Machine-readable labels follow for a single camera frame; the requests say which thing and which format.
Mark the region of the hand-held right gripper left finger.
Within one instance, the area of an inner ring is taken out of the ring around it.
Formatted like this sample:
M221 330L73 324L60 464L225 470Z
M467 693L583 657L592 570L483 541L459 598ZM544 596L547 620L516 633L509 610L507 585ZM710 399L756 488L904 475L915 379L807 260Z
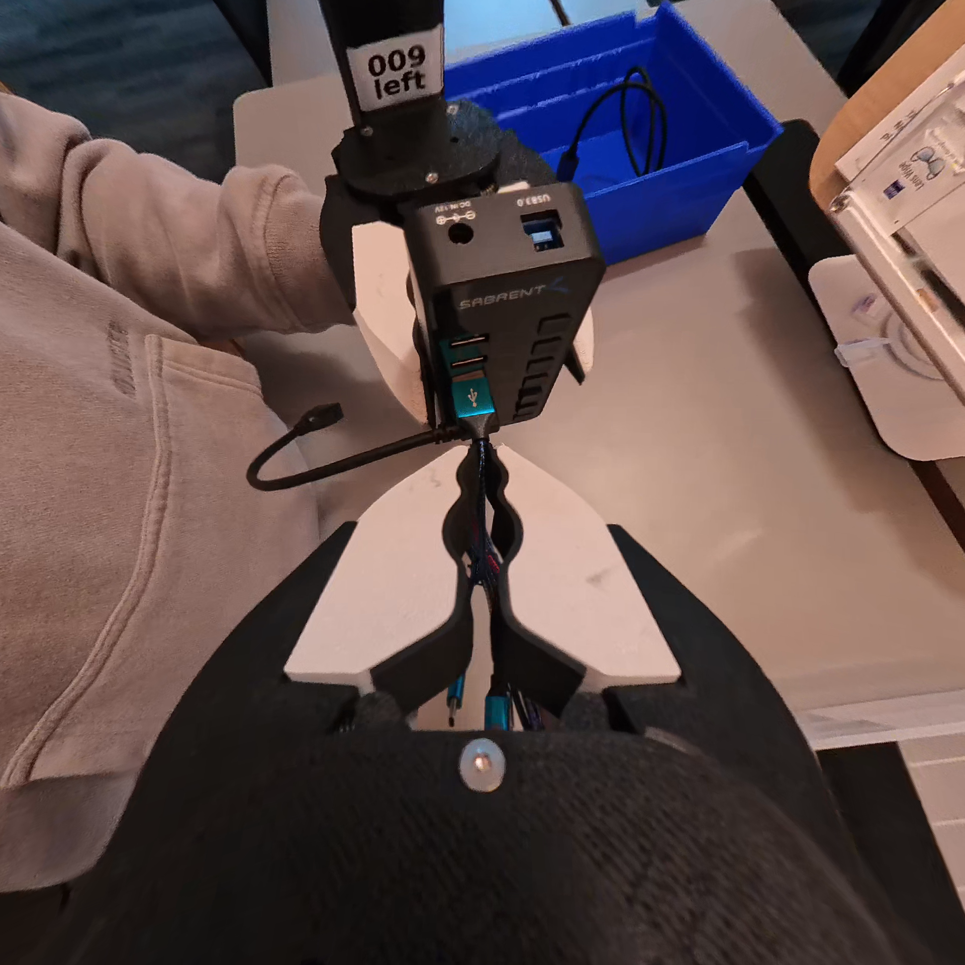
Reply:
M474 620L464 463L472 480L469 448L453 446L363 513L286 660L291 681L387 694L407 715L465 672Z

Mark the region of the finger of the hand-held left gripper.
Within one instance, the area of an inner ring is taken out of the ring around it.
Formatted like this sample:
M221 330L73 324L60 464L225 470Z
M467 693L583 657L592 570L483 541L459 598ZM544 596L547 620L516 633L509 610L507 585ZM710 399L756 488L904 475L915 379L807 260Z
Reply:
M412 281L403 229L371 222L352 228L353 315L378 372L395 399L421 425L430 422L419 331L425 318Z
M579 385L583 385L595 363L596 330L593 311L586 310L566 355L566 368Z

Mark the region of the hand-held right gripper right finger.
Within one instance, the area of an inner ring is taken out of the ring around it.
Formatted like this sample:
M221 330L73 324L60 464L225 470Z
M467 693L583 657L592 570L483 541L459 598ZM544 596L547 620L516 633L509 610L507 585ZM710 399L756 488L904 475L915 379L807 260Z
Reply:
M614 535L579 495L507 445L490 448L496 668L561 717L575 695L673 684L682 670Z

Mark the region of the black usb hub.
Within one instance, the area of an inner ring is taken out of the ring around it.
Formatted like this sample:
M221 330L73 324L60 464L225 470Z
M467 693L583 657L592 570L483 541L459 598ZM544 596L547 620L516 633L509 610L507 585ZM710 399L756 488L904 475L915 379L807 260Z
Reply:
M441 424L536 418L605 261L581 189L521 187L411 212L404 222L425 318L424 381Z

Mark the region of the person's left forearm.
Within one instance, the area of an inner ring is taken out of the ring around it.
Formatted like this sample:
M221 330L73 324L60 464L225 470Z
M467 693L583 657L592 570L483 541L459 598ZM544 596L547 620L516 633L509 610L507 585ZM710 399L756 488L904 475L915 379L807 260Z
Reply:
M203 343L353 323L295 172L215 183L6 92L1 120L3 224L151 315Z

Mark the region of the blue plastic bin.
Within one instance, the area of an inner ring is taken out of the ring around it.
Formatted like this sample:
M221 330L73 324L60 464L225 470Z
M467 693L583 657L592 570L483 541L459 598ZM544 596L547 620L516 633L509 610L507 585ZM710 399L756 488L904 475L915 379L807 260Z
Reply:
M607 264L704 235L782 133L668 3L447 66L445 86L553 173L581 133L573 181Z

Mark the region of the person's beige hoodie torso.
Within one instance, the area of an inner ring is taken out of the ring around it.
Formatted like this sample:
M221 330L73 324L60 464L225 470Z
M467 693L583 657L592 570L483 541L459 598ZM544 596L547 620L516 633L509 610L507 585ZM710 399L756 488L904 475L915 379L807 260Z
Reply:
M319 543L245 481L282 426L202 347L2 228L2 892L86 872L184 691Z

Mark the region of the white printed packet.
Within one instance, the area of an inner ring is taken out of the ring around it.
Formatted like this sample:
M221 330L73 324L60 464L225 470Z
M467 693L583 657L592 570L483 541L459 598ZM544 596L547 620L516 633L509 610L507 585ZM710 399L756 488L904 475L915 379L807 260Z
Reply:
M963 184L964 72L936 72L836 162L854 199L893 234Z

